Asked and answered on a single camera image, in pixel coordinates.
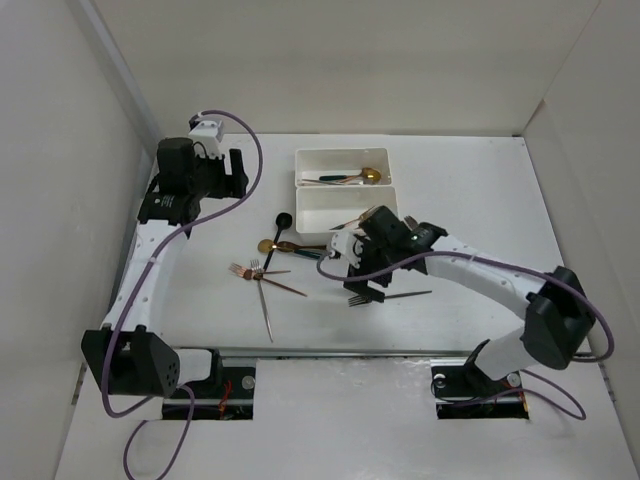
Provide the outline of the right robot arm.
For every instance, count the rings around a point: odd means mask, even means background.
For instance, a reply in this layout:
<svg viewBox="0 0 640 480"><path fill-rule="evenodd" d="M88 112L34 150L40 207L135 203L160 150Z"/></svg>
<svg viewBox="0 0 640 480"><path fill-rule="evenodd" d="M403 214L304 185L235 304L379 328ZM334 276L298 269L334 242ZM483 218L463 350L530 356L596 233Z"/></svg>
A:
<svg viewBox="0 0 640 480"><path fill-rule="evenodd" d="M539 273L509 266L442 227L400 220L385 206L368 212L358 232L335 232L329 246L349 263L345 288L374 301L383 301L384 295L370 283L388 286L390 267L399 265L470 289L522 320L515 331L481 342L454 371L453 379L477 394L531 366L566 369L596 322L572 270L559 266L551 273Z"/></svg>

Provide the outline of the copper spoon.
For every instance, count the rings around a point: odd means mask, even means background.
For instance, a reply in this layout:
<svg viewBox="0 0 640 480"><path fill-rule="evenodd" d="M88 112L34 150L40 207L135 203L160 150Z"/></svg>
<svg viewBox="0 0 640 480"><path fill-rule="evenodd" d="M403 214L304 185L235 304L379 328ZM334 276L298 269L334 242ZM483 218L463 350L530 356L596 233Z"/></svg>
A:
<svg viewBox="0 0 640 480"><path fill-rule="evenodd" d="M323 175L317 178L299 178L298 183L315 185L365 185L365 179L358 175Z"/></svg>

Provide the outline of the brown fork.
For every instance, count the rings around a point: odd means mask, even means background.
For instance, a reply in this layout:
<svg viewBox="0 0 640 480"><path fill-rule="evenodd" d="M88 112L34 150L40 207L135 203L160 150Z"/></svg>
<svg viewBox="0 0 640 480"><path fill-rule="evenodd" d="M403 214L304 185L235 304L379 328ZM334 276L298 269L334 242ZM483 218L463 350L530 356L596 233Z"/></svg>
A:
<svg viewBox="0 0 640 480"><path fill-rule="evenodd" d="M415 229L416 227L419 226L419 223L412 216L405 216L404 222L411 229Z"/></svg>

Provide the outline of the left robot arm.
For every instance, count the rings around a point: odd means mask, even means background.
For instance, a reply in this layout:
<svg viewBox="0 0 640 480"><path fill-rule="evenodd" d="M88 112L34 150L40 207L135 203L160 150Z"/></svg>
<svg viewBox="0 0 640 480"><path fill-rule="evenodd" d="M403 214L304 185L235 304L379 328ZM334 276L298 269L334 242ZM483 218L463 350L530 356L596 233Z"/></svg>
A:
<svg viewBox="0 0 640 480"><path fill-rule="evenodd" d="M224 382L217 352L166 343L163 306L202 200L241 199L249 179L240 150L213 154L190 138L161 140L156 159L158 172L137 215L134 248L116 300L101 326L84 333L81 350L108 395L169 397L189 383L209 397Z"/></svg>

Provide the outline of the dark grey fork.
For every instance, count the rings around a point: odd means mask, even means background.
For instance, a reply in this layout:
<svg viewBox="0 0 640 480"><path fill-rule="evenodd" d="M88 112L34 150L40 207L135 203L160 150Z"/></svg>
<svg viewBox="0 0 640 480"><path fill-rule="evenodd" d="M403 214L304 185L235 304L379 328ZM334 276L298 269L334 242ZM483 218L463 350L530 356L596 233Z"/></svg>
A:
<svg viewBox="0 0 640 480"><path fill-rule="evenodd" d="M430 294L430 293L431 293L431 290L404 292L404 293L399 293L399 294L386 295L385 296L385 300L409 298L409 297L427 295L427 294ZM349 307L368 305L368 304L371 304L371 303L374 303L374 300L372 298L365 297L365 296L362 296L362 295L353 296L353 297L349 298L348 301L347 301L347 304L348 304Z"/></svg>

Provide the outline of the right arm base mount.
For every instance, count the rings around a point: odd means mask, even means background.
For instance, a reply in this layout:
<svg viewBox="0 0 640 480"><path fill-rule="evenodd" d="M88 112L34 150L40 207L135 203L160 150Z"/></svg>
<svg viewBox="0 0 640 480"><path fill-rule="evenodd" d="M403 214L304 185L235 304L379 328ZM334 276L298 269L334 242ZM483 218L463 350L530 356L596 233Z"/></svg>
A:
<svg viewBox="0 0 640 480"><path fill-rule="evenodd" d="M492 380L457 358L434 360L430 371L439 420L529 419L518 371Z"/></svg>

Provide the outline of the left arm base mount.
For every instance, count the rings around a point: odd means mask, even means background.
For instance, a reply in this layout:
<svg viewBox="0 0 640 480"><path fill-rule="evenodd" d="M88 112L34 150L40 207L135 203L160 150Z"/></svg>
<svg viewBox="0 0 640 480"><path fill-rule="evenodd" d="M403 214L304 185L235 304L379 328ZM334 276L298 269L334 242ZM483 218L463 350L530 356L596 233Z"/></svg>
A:
<svg viewBox="0 0 640 480"><path fill-rule="evenodd" d="M195 399L193 419L251 420L256 387L256 361L223 356L216 349L178 349L177 384Z"/></svg>

